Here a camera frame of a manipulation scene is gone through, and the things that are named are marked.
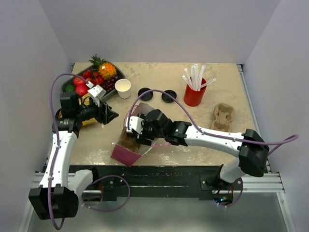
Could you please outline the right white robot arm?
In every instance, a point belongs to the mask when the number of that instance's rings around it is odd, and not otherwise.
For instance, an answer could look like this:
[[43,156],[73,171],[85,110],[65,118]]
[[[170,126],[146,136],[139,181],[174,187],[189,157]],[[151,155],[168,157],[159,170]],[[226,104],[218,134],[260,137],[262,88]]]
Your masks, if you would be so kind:
[[163,138],[171,145],[206,147],[234,156],[234,160],[222,165],[211,180],[221,190],[246,174],[264,175],[269,147],[251,129],[245,133],[215,131],[198,127],[193,122],[172,121],[160,110],[152,110],[145,115],[130,116],[126,120],[126,131],[132,133],[136,143],[143,145]]

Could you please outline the brown paper bag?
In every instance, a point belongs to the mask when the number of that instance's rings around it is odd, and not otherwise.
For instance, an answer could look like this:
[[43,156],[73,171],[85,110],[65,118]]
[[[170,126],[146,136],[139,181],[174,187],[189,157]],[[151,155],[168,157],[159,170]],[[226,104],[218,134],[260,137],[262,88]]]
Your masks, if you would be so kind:
[[116,142],[115,142],[115,147],[112,151],[112,154],[111,154],[111,158],[115,159],[116,161],[126,165],[126,166],[129,166],[131,167],[137,160],[139,160],[143,155],[147,154],[152,148],[154,147],[159,147],[159,148],[162,148],[162,147],[168,147],[170,146],[170,144],[157,144],[156,142],[158,140],[155,140],[151,146],[147,146],[147,145],[140,145],[140,148],[139,148],[139,152],[138,153],[134,153],[134,152],[131,152],[123,147],[121,147],[119,144],[118,144],[118,141],[119,141],[119,138],[121,136],[121,134],[123,132],[126,132],[126,118],[128,117],[128,114],[129,114],[129,111],[127,112],[125,118],[124,118],[124,121],[123,121],[123,129],[119,135],[119,137],[117,138]]

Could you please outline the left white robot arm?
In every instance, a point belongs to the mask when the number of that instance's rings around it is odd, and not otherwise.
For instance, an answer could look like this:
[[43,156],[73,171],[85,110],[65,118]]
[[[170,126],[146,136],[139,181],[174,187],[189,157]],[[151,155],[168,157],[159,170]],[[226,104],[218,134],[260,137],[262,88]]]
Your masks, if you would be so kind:
[[69,179],[72,151],[84,121],[94,118],[106,125],[119,116],[105,102],[80,104],[80,96],[73,91],[62,93],[60,104],[52,125],[53,146],[44,176],[28,196],[41,220],[76,216],[83,191],[99,186],[100,178],[92,170],[79,170]]

